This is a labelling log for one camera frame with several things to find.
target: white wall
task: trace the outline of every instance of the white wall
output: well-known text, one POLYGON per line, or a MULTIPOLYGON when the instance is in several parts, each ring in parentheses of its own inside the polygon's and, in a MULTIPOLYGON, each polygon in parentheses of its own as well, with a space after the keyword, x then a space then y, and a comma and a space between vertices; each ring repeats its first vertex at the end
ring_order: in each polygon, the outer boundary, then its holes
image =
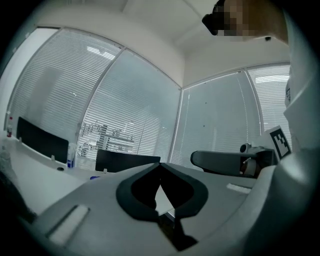
POLYGON ((173 43, 122 13, 99 6, 70 5, 53 8, 38 26, 70 27, 113 40, 141 55, 165 72, 178 85, 184 79, 184 55, 173 43))
POLYGON ((214 40, 186 57, 183 86, 234 69, 290 60, 288 46, 276 39, 214 40))
POLYGON ((5 116, 11 93, 15 84, 33 54, 57 30, 38 28, 21 44, 8 62, 0 78, 0 132, 5 125, 5 116))
POLYGON ((6 51, 2 56, 0 63, 0 74, 2 75, 6 65, 10 61, 14 54, 14 49, 20 47, 20 45, 25 41, 26 35, 31 34, 37 28, 37 20, 39 15, 44 15, 45 12, 51 10, 52 8, 61 7, 66 4, 66 0, 51 0, 43 1, 39 6, 28 16, 28 18, 22 23, 19 29, 15 32, 14 36, 11 38, 11 42, 8 44, 6 51))

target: bottle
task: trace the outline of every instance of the bottle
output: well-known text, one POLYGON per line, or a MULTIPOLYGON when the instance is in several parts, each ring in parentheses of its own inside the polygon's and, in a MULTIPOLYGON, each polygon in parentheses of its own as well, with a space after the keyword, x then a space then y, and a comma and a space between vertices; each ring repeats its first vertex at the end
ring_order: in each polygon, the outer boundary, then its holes
POLYGON ((75 167, 76 146, 77 145, 74 143, 69 143, 68 155, 67 155, 67 167, 68 168, 75 167))
POLYGON ((6 136, 11 138, 12 136, 12 116, 10 116, 9 120, 8 120, 8 125, 6 127, 6 136))

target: white desk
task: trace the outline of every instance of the white desk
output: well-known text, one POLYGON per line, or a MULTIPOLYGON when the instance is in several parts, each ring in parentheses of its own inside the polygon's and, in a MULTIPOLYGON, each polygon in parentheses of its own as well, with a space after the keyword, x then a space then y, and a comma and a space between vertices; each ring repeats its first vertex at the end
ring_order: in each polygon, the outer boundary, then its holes
MULTIPOLYGON (((90 182, 90 177, 117 175, 78 167, 68 169, 66 164, 52 161, 16 138, 9 139, 7 144, 22 197, 37 215, 85 182, 90 182), (63 167, 64 171, 58 171, 58 167, 63 167)), ((160 215, 173 208, 161 187, 155 200, 160 215)))

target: glass wall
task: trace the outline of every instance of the glass wall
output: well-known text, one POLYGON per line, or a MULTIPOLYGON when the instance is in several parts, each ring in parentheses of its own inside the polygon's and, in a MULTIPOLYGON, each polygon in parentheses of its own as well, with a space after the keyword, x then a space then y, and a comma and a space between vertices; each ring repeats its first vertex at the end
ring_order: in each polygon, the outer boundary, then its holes
POLYGON ((167 162, 181 88, 130 50, 106 38, 63 28, 32 56, 8 105, 13 135, 22 117, 77 143, 77 155, 98 149, 159 156, 167 162))
POLYGON ((33 55, 17 81, 9 103, 13 134, 22 117, 75 142, 91 92, 120 50, 120 45, 101 37, 59 30, 33 55))
POLYGON ((250 68, 248 72, 260 101, 264 130, 281 126, 291 147, 289 124, 284 115, 290 65, 258 66, 250 68))
POLYGON ((183 90, 171 163, 195 168, 195 151, 239 152, 261 134, 259 111, 245 72, 183 90))
POLYGON ((83 119, 78 155, 98 149, 161 157, 167 162, 181 88, 135 53, 125 50, 103 77, 83 119))

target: desk surface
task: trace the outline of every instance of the desk surface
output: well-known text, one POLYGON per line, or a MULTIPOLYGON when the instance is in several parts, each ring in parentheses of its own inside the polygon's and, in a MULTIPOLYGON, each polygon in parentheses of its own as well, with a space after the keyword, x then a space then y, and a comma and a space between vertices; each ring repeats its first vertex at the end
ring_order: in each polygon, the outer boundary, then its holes
MULTIPOLYGON (((52 161, 16 138, 9 139, 7 144, 21 195, 37 215, 85 182, 90 182, 90 177, 117 175, 79 167, 68 169, 65 164, 52 161), (58 167, 63 167, 65 171, 58 171, 58 167)), ((160 215, 173 208, 161 187, 155 200, 160 215)))

